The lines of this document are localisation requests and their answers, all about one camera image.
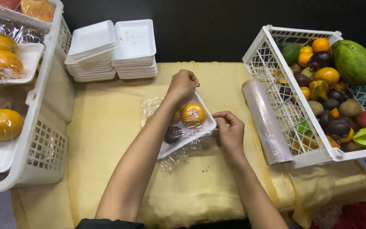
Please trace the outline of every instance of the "green mango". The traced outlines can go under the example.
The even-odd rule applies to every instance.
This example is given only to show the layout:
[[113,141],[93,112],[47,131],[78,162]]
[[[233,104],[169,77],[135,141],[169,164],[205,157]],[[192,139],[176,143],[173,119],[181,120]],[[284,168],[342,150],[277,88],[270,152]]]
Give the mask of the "green mango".
[[339,40],[330,50],[341,79],[352,86],[366,86],[366,48],[353,41]]

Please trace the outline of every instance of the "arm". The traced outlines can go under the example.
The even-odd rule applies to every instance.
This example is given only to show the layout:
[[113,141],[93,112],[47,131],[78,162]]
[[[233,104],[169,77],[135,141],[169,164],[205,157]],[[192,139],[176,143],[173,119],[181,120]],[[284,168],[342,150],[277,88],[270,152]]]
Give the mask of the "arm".
[[98,205],[97,219],[137,220],[170,119],[180,103],[194,96],[196,85],[191,71],[180,70],[172,77],[162,103],[115,167]]
[[213,114],[220,129],[220,141],[231,168],[238,193],[252,228],[287,229],[244,153],[244,123],[229,111]]

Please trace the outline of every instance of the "white plastic basket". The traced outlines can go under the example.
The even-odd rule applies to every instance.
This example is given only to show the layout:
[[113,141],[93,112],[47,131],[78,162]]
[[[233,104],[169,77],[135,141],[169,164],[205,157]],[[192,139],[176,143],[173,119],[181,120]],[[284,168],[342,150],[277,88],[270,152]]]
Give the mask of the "white plastic basket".
[[[344,153],[340,149],[330,146],[323,129],[320,127],[278,48],[279,45],[287,43],[297,43],[301,47],[311,45],[317,38],[326,38],[330,41],[330,44],[342,39],[339,31],[313,31],[280,28],[271,25],[263,26],[242,58],[251,78],[259,78],[265,86],[271,106],[276,113],[279,125],[294,157],[294,162],[288,165],[290,168],[366,158],[366,149]],[[278,82],[281,77],[284,77],[288,82],[285,87],[292,90],[292,95],[285,101],[279,93],[280,87],[283,87]],[[355,99],[366,110],[366,86],[353,87],[351,91]],[[306,138],[304,135],[298,134],[297,129],[300,125],[303,125],[307,130],[311,130],[313,137]],[[322,139],[322,141],[314,141],[313,138]],[[319,145],[318,149],[311,148],[313,142]]]
[[[52,23],[0,7],[1,18],[22,21],[36,28],[50,27],[50,32],[44,39],[46,48],[36,85],[26,99],[29,109],[25,123],[17,137],[16,147],[9,150],[14,155],[13,161],[8,176],[0,181],[0,192],[15,185],[23,187],[49,184],[63,178],[68,146],[68,139],[63,133],[65,124],[70,122],[72,116],[74,88],[62,66],[69,50],[71,33],[62,18],[62,2],[49,1],[55,7]],[[54,76],[49,77],[51,70]]]

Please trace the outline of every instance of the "table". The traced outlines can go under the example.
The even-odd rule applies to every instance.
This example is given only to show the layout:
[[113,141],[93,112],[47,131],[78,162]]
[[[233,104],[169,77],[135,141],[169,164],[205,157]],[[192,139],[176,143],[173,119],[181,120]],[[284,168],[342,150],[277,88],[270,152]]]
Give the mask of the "table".
[[[286,171],[265,163],[259,138],[241,91],[249,79],[242,63],[158,63],[154,79],[76,85],[73,120],[68,124],[69,157],[64,179],[54,185],[11,192],[21,228],[71,228],[93,218],[107,181],[122,154],[141,129],[140,105],[164,96],[173,74],[195,73],[197,90],[211,113],[229,110],[245,123],[244,150],[273,203],[308,227],[311,212],[326,204],[349,204],[366,198],[366,170],[355,161]],[[156,165],[138,220],[148,227],[189,227],[200,222],[244,218],[232,174],[221,148],[191,154],[171,172]]]

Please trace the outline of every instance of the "forearm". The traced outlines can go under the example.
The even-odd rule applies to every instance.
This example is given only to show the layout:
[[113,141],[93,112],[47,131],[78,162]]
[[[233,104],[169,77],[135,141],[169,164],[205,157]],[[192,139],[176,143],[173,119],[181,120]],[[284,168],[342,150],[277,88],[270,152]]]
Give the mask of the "forearm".
[[245,155],[228,162],[252,228],[287,229],[285,221],[269,199]]
[[96,218],[136,221],[177,103],[165,98],[119,160],[99,203]]

